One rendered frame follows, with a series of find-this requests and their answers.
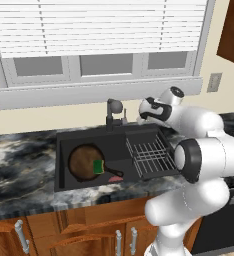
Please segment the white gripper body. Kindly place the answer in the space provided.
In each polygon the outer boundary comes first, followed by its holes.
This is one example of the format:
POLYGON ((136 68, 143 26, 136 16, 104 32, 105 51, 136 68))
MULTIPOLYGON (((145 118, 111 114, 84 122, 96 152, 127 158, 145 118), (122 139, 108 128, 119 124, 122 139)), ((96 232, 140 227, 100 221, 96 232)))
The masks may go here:
POLYGON ((151 120, 151 117, 148 115, 149 107, 150 107, 150 104, 146 99, 144 99, 139 105, 139 109, 138 109, 139 115, 137 117, 137 122, 139 125, 142 125, 145 122, 148 122, 151 120))

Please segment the black sink basin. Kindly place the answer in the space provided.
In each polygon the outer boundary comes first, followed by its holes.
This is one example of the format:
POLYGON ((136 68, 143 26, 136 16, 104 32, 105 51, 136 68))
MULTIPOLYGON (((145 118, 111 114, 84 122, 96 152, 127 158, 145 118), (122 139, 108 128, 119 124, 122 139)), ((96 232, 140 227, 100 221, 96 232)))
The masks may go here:
POLYGON ((122 171, 123 181, 135 182, 142 180, 132 163, 131 155, 126 146, 126 133, 129 131, 145 131, 146 129, 162 129, 156 124, 126 125, 115 127, 112 132, 107 132, 105 126, 68 132, 59 132, 56 135, 56 167, 55 167, 55 192, 81 189, 100 185, 109 185, 108 180, 112 174, 92 181, 79 182, 68 169, 68 157, 72 150, 79 145, 95 144, 103 153, 106 165, 109 168, 122 171))

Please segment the green and yellow sponge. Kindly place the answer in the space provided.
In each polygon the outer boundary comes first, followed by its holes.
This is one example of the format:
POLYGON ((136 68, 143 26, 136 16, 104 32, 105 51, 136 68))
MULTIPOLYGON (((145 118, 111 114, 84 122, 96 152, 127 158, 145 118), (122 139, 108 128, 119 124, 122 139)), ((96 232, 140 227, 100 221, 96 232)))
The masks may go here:
POLYGON ((93 173, 102 174, 104 172, 104 161, 103 160, 94 160, 93 161, 93 173))

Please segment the brown cast iron pan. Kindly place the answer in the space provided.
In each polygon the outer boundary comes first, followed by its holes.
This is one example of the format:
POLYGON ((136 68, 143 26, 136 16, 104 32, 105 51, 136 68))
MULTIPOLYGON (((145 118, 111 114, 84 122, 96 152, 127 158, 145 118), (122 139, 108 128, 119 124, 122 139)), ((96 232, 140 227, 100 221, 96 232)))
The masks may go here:
POLYGON ((83 144, 74 148, 68 157, 68 169, 79 182, 95 180, 105 173, 124 177, 122 171, 109 168, 106 165, 102 151, 95 144, 83 144), (104 172, 102 174, 97 175, 93 173, 94 160, 104 161, 104 172))

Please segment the dark grey tap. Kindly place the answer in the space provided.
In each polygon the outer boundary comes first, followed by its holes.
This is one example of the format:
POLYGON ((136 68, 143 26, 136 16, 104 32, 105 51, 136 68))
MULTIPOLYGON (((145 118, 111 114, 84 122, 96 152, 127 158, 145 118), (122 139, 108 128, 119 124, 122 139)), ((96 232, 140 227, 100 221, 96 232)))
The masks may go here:
POLYGON ((122 124, 120 119, 113 118, 113 114, 120 114, 122 111, 123 104, 121 101, 111 98, 107 100, 106 129, 108 132, 111 132, 114 126, 122 124))

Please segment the white framed window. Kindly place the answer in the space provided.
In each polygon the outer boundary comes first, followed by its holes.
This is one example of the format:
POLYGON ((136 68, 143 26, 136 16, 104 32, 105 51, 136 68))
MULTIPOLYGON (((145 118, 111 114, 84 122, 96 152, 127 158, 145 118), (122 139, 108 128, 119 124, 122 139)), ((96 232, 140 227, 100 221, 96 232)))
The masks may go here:
POLYGON ((0 109, 60 106, 158 96, 171 86, 198 94, 215 0, 207 0, 195 51, 3 58, 0 109))

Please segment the white window blinds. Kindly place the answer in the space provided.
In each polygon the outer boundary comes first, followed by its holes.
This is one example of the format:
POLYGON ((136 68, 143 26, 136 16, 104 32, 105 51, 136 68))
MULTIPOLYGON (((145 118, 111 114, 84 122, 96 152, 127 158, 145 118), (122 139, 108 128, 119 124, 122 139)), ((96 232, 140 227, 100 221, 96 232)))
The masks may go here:
POLYGON ((3 58, 195 51, 207 0, 0 0, 3 58))

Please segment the brown wooden false drawer front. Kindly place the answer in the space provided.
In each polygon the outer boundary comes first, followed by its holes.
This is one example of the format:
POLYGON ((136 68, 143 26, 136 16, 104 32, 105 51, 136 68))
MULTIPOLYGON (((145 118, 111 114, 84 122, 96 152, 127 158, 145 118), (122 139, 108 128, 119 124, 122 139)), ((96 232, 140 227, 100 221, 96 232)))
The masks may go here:
POLYGON ((87 224, 71 224, 71 225, 68 225, 65 229, 63 229, 61 231, 61 234, 68 234, 68 233, 73 233, 73 232, 85 231, 85 230, 89 230, 89 229, 102 228, 102 227, 107 227, 107 226, 112 226, 112 225, 119 225, 119 224, 123 224, 123 223, 127 223, 127 222, 143 220, 144 218, 145 218, 144 215, 140 215, 140 216, 135 216, 135 217, 111 220, 111 221, 100 222, 100 223, 89 224, 89 225, 87 225, 87 224))

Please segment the brown wooden cupboard door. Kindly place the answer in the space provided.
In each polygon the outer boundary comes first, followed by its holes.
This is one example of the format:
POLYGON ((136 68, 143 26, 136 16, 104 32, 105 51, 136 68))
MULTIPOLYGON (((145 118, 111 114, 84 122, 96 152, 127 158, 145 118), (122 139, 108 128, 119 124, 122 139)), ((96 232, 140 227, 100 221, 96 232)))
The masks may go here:
POLYGON ((0 256, 28 256, 25 254, 14 224, 0 222, 0 256))
POLYGON ((134 254, 131 253, 132 228, 133 226, 126 228, 124 256, 144 256, 147 247, 154 241, 157 235, 157 228, 152 226, 136 228, 137 238, 134 254))
POLYGON ((51 256, 116 256, 114 234, 88 234, 68 238, 49 246, 51 256))

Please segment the black dishwasher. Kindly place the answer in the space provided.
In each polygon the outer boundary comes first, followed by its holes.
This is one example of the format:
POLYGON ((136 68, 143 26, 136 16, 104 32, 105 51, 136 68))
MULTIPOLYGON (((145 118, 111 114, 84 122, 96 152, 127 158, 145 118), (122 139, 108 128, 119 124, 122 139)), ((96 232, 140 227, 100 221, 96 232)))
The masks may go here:
POLYGON ((195 256, 218 256, 234 251, 234 188, 221 210, 205 216, 191 253, 195 256))

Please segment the grey wall outlet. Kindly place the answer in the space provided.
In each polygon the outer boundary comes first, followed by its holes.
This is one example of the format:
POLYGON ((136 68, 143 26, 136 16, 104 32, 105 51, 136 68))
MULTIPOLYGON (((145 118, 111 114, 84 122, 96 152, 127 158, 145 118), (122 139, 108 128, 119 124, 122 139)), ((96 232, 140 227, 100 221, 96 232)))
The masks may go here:
POLYGON ((221 82, 221 78, 221 73, 212 73, 210 75, 207 92, 217 92, 221 82))

